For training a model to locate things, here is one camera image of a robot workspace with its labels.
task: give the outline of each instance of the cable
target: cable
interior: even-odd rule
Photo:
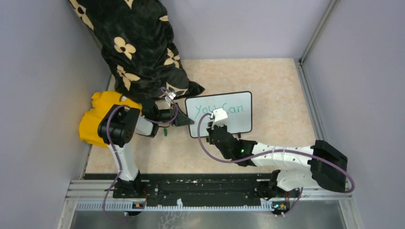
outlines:
[[[107,120],[107,139],[108,139],[108,142],[110,143],[111,147],[113,148],[114,155],[115,155],[115,157],[116,157],[116,159],[117,159],[117,161],[118,161],[118,173],[117,173],[117,176],[114,178],[113,182],[111,183],[110,187],[107,189],[107,193],[106,193],[106,196],[104,196],[104,200],[103,200],[103,205],[102,205],[102,206],[103,206],[104,215],[107,217],[107,219],[109,219],[110,221],[113,221],[113,222],[123,222],[124,220],[127,220],[127,217],[126,217],[126,216],[125,216],[124,218],[120,219],[120,220],[112,219],[112,218],[110,218],[110,217],[108,216],[108,214],[107,214],[107,212],[106,212],[106,201],[107,201],[108,194],[109,194],[109,192],[111,191],[111,189],[114,187],[115,182],[118,180],[119,175],[121,175],[121,172],[122,172],[122,163],[121,163],[121,160],[119,159],[117,149],[115,148],[115,145],[114,145],[113,140],[111,139],[111,135],[110,135],[110,123],[111,123],[111,119],[114,117],[115,113],[116,113],[120,108],[122,108],[122,107],[128,107],[128,108],[130,108],[128,105],[120,105],[120,106],[117,106],[117,107],[111,112],[110,117],[108,117],[108,120]]]
[[[354,190],[354,188],[355,188],[354,180],[353,180],[353,178],[352,178],[346,171],[344,171],[342,168],[340,168],[339,166],[335,165],[334,163],[332,163],[332,162],[330,162],[330,161],[327,161],[327,160],[325,160],[325,159],[323,159],[323,158],[321,158],[321,157],[318,157],[318,156],[315,156],[315,155],[306,154],[306,153],[302,153],[302,152],[300,152],[300,151],[289,150],[289,149],[269,150],[269,151],[265,151],[265,152],[258,153],[258,154],[255,154],[255,155],[247,156],[247,157],[245,157],[245,158],[238,159],[238,160],[234,160],[234,161],[225,161],[225,160],[221,160],[221,159],[219,159],[219,158],[214,157],[214,156],[213,156],[212,154],[210,154],[210,152],[208,152],[208,150],[204,147],[203,142],[201,141],[201,136],[200,136],[201,122],[203,121],[203,119],[204,119],[205,117],[207,117],[207,116],[209,116],[209,115],[210,115],[210,113],[204,114],[204,115],[201,117],[201,119],[199,120],[198,126],[197,126],[197,136],[198,136],[198,142],[200,143],[200,146],[201,146],[202,150],[203,150],[210,158],[214,159],[215,161],[222,162],[222,163],[228,163],[228,164],[230,164],[230,163],[239,163],[239,162],[242,162],[242,161],[250,160],[250,159],[255,158],[255,157],[258,157],[258,156],[263,156],[263,155],[271,154],[271,153],[282,153],[282,152],[297,154],[297,155],[301,155],[301,156],[307,156],[307,157],[311,157],[311,158],[313,158],[313,159],[315,159],[315,160],[321,161],[321,162],[323,162],[323,163],[329,165],[330,167],[332,167],[332,168],[338,170],[339,172],[343,173],[343,174],[348,178],[348,180],[349,180],[350,183],[351,183],[351,188],[350,188],[349,190],[344,191],[343,193],[351,193],[351,192],[353,192],[353,190]]]
[[[151,122],[151,123],[155,123],[155,124],[170,124],[170,123],[172,123],[172,122],[176,119],[177,114],[179,113],[179,108],[178,108],[177,104],[169,97],[169,95],[166,94],[166,92],[170,93],[171,91],[167,90],[167,89],[164,88],[164,87],[161,87],[160,90],[163,92],[163,94],[165,95],[165,97],[168,98],[168,99],[170,100],[170,102],[172,102],[172,103],[174,104],[174,117],[173,117],[171,120],[167,121],[167,122],[157,122],[157,121],[150,120],[150,119],[147,119],[147,118],[145,118],[145,119],[146,119],[147,121],[149,121],[149,122]]]

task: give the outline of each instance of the black cloth with beige flowers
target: black cloth with beige flowers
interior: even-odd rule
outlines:
[[[204,91],[187,78],[167,10],[159,1],[69,1],[101,42],[101,54],[115,77],[117,92],[142,102],[163,98],[162,86],[175,91],[177,98]]]

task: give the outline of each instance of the gray floor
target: gray floor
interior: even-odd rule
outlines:
[[[109,212],[120,219],[122,212]],[[344,229],[339,203],[301,201],[285,218],[267,212],[143,212],[125,223],[102,211],[77,211],[71,229]]]

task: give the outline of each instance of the whiteboard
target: whiteboard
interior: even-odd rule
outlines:
[[[252,93],[213,94],[186,99],[187,116],[194,120],[194,124],[189,125],[190,136],[197,137],[198,122],[204,114],[220,107],[228,114],[226,125],[229,133],[246,133],[252,130]],[[209,121],[209,117],[202,121],[201,137],[208,136],[206,128]]]

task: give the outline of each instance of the gray wall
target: gray wall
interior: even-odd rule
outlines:
[[[109,70],[68,1],[0,2],[0,228],[55,228]]]
[[[405,1],[341,1],[305,64],[366,228],[405,217]]]
[[[301,57],[328,0],[161,0],[183,59]]]

